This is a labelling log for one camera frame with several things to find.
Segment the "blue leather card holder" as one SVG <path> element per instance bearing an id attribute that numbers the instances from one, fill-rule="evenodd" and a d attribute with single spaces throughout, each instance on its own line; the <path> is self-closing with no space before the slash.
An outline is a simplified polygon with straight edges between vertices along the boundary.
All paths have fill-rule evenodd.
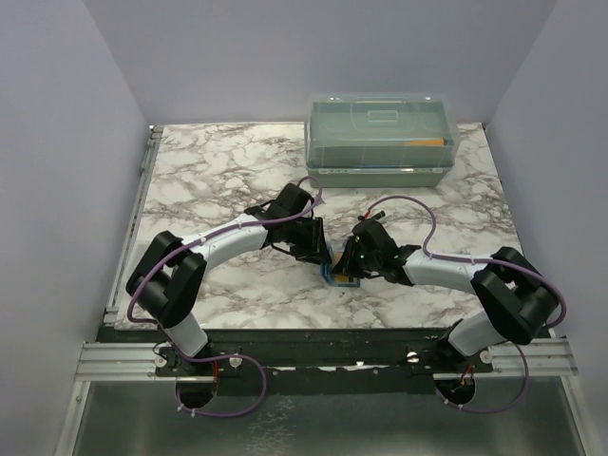
<path id="1" fill-rule="evenodd" d="M 349 275 L 335 273 L 333 271 L 333 267 L 338 263 L 339 259 L 342 257 L 343 252 L 336 252 L 331 244 L 327 245 L 328 251 L 332 260 L 331 264 L 321 264 L 320 265 L 320 274 L 324 281 L 332 287 L 337 288 L 359 288 L 360 287 L 360 279 L 357 277 L 352 277 Z"/>

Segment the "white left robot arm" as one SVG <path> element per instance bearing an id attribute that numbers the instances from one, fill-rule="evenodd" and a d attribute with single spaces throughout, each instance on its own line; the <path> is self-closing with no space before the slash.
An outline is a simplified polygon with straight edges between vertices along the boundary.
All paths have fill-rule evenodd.
<path id="1" fill-rule="evenodd" d="M 127 319 L 136 322 L 133 310 L 141 307 L 149 314 L 142 322 L 157 325 L 179 350 L 179 365 L 191 375 L 204 373 L 211 361 L 205 347 L 209 338 L 193 308 L 205 275 L 235 257 L 274 249 L 278 243 L 287 244 L 285 254 L 297 261 L 331 263 L 323 220 L 314 215 L 321 200 L 321 190 L 313 196 L 288 183 L 276 198 L 245 209 L 215 229 L 190 237 L 157 234 L 126 281 L 131 298 Z"/>

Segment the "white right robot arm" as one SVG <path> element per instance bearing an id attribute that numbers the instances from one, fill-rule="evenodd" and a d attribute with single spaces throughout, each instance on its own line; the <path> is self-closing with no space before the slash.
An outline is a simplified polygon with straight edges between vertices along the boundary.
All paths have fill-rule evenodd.
<path id="1" fill-rule="evenodd" d="M 431 255 L 419 245 L 397 245 L 384 226 L 371 218 L 360 220 L 352 229 L 332 271 L 476 296 L 482 309 L 453 324 L 438 343 L 438 363 L 450 372 L 460 371 L 486 347 L 503 342 L 529 344 L 560 305 L 558 294 L 513 248 L 503 247 L 487 258 Z"/>

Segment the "gold card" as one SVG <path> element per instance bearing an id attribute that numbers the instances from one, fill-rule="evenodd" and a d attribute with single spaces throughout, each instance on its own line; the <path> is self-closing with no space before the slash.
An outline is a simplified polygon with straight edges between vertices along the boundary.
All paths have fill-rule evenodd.
<path id="1" fill-rule="evenodd" d="M 345 274 L 346 267 L 348 265 L 348 256 L 345 252 L 340 252 L 335 257 L 335 263 L 332 266 L 332 272 L 335 275 Z"/>

